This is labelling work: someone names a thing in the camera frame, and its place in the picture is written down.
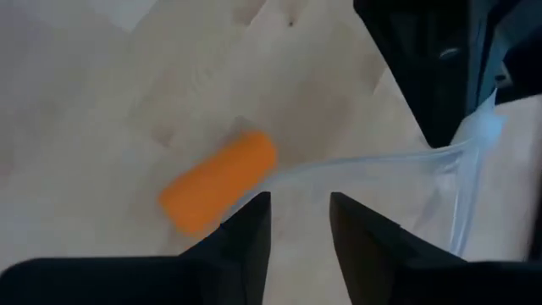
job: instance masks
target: light wood surface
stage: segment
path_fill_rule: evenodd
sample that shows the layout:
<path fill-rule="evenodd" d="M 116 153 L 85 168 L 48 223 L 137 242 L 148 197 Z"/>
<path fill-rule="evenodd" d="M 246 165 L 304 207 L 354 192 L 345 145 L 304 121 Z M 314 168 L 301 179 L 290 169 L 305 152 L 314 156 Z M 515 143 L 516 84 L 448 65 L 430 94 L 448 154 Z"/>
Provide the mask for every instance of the light wood surface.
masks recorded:
<path fill-rule="evenodd" d="M 3 10 L 18 18 L 0 21 L 2 39 L 25 39 L 0 58 L 0 269 L 186 249 L 195 241 L 157 195 L 245 125 L 273 137 L 280 169 L 428 149 L 349 1 L 158 0 L 133 30 L 90 7 L 70 26 Z M 466 258 L 525 253 L 541 107 L 497 108 L 509 120 L 484 165 Z M 277 196 L 302 201 L 288 186 Z M 349 303 L 329 224 L 312 221 L 325 213 L 274 206 L 266 302 Z"/>

